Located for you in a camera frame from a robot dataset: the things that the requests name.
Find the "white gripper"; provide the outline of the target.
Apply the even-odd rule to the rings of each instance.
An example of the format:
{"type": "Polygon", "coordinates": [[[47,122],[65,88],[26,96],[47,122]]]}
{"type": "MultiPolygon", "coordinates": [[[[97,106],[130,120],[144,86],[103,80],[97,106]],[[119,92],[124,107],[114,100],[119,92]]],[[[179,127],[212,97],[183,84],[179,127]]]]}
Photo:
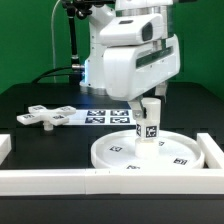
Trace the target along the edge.
{"type": "Polygon", "coordinates": [[[111,47],[104,52],[107,94],[114,100],[131,100],[129,106],[134,119],[146,118],[146,108],[143,106],[142,98],[138,96],[156,86],[155,95],[165,102],[168,84],[164,81],[179,72],[177,36],[168,38],[165,43],[166,48],[156,52],[152,51],[153,43],[111,47]]]}

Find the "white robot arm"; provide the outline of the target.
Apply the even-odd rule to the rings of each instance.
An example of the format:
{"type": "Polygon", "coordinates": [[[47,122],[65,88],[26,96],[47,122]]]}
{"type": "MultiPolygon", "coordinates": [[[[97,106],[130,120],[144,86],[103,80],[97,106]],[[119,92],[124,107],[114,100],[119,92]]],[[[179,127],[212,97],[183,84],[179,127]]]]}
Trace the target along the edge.
{"type": "Polygon", "coordinates": [[[99,0],[91,6],[90,55],[84,90],[129,103],[134,117],[146,116],[143,94],[179,72],[179,42],[170,10],[178,0],[99,0]]]}

